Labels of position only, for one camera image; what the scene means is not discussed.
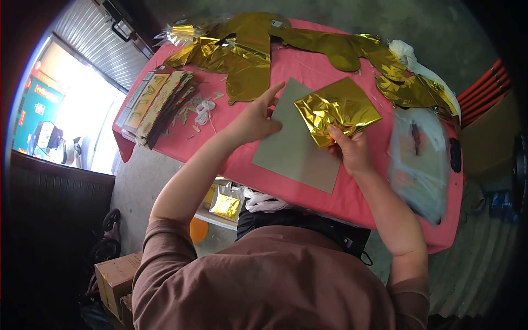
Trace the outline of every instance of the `gray cardboard sheet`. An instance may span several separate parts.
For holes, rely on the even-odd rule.
[[[273,120],[282,123],[282,130],[260,142],[251,162],[331,194],[341,161],[326,148],[319,150],[294,105],[311,92],[297,80],[288,80],[273,112]]]

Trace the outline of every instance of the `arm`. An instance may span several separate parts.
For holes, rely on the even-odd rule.
[[[358,133],[349,138],[333,126],[328,131],[341,148],[345,169],[361,189],[381,240],[392,254],[388,286],[427,278],[428,254],[420,222],[372,167],[366,136]]]
[[[268,89],[189,159],[160,192],[149,223],[160,219],[177,221],[188,233],[194,213],[233,151],[282,128],[279,122],[267,118],[272,114],[268,107],[277,104],[275,94],[283,87],[284,82]]]

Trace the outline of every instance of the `red tube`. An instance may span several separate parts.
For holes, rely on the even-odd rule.
[[[471,107],[478,103],[482,98],[490,95],[493,93],[494,90],[500,90],[504,89],[505,87],[510,85],[510,80],[506,79],[506,81],[502,83],[493,82],[488,88],[486,88],[484,91],[480,92],[475,98],[473,98],[470,102],[467,102],[462,109],[462,113],[467,112]]]
[[[475,103],[474,105],[472,105],[471,107],[466,109],[465,112],[466,113],[473,112],[475,109],[478,109],[478,108],[482,107],[482,105],[486,104],[486,102],[488,102],[489,100],[492,100],[493,98],[497,97],[500,94],[504,94],[506,87],[507,87],[507,85],[506,85],[506,82],[505,82],[503,87],[502,87],[502,89],[496,89],[496,90],[492,91],[488,96],[486,96],[485,98],[483,98],[479,102]]]
[[[479,109],[471,112],[470,114],[467,114],[465,117],[462,117],[462,126],[467,126],[469,124],[471,124],[473,121],[477,120],[480,116],[482,116],[486,111],[488,111],[489,109],[491,109],[492,106],[494,106],[495,104],[497,104],[500,100],[502,100],[504,98],[504,96],[506,95],[506,93],[502,93],[500,94],[498,97],[496,97],[495,99],[493,99],[492,101],[488,102],[486,105],[484,105],[483,107],[480,107]]]
[[[504,68],[501,68],[497,72],[497,74],[494,77],[492,77],[492,79],[489,79],[482,86],[480,86],[474,92],[472,92],[470,95],[464,98],[462,101],[459,101],[460,107],[466,108],[470,103],[472,103],[472,101],[475,101],[475,98],[479,93],[481,93],[484,89],[488,88],[491,84],[495,83],[495,85],[500,86],[501,81],[504,81],[508,78],[505,71],[506,70]]]
[[[493,63],[492,69],[487,70],[482,77],[480,77],[477,81],[475,81],[468,89],[466,89],[464,92],[462,92],[458,97],[457,100],[460,101],[464,99],[469,93],[471,93],[473,90],[478,88],[480,85],[484,83],[484,81],[488,80],[491,76],[495,74],[495,71],[499,67],[502,66],[501,59],[497,59],[495,63]]]

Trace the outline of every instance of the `concrete floor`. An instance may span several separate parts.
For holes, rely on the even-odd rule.
[[[163,25],[194,14],[269,11],[349,33],[401,39],[455,93],[468,88],[497,59],[490,41],[459,0],[144,1]],[[130,161],[117,167],[112,207],[122,213],[123,253],[141,250],[154,200],[181,166],[174,159],[136,147]],[[234,239],[234,231],[211,225],[208,236],[196,245],[197,254],[215,253]],[[374,261],[371,270],[386,283],[390,255],[377,232],[372,232],[365,250]]]

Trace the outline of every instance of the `brown shirt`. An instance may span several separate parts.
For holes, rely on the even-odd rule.
[[[197,259],[174,224],[147,228],[132,292],[137,330],[426,329],[425,279],[385,288],[317,232],[262,227]]]

